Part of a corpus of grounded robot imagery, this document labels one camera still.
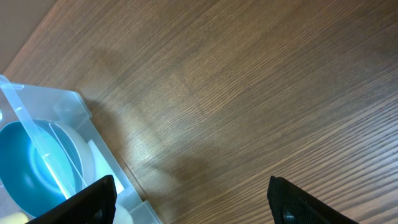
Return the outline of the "yellow cup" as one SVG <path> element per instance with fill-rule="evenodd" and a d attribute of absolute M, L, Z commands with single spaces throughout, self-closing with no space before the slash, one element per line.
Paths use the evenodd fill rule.
<path fill-rule="evenodd" d="M 0 224 L 26 224 L 29 218 L 22 212 L 16 212 L 0 218 Z"/>

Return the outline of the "dark blue bowl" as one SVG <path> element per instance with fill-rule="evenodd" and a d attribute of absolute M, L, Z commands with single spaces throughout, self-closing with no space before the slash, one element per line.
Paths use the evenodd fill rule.
<path fill-rule="evenodd" d="M 72 163 L 50 123 L 36 120 L 35 124 L 44 139 L 54 147 L 52 152 L 68 181 L 75 190 L 81 190 Z M 33 217 L 39 217 L 65 201 L 65 196 L 19 121 L 9 123 L 1 130 L 1 180 L 18 206 Z"/>

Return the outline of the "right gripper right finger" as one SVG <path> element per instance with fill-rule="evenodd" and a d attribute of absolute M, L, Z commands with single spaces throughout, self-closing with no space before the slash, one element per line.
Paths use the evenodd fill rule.
<path fill-rule="evenodd" d="M 283 177 L 270 178 L 267 199 L 275 224 L 358 224 Z"/>

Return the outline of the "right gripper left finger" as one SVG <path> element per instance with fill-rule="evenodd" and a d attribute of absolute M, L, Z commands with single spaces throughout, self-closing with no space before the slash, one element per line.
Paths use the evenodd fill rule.
<path fill-rule="evenodd" d="M 117 192 L 112 175 L 106 175 L 28 224 L 112 224 Z"/>

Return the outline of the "cream plate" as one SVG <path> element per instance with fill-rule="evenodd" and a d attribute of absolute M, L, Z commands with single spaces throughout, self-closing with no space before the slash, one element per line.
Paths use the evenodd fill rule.
<path fill-rule="evenodd" d="M 70 159 L 81 188 L 92 184 L 95 181 L 95 162 L 88 143 L 75 129 L 61 121 L 50 123 L 50 127 Z"/>

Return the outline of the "pale green cup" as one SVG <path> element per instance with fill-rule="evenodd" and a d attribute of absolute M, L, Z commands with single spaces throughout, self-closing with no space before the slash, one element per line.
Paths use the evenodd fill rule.
<path fill-rule="evenodd" d="M 131 214 L 121 205 L 116 204 L 113 224 L 133 224 Z"/>

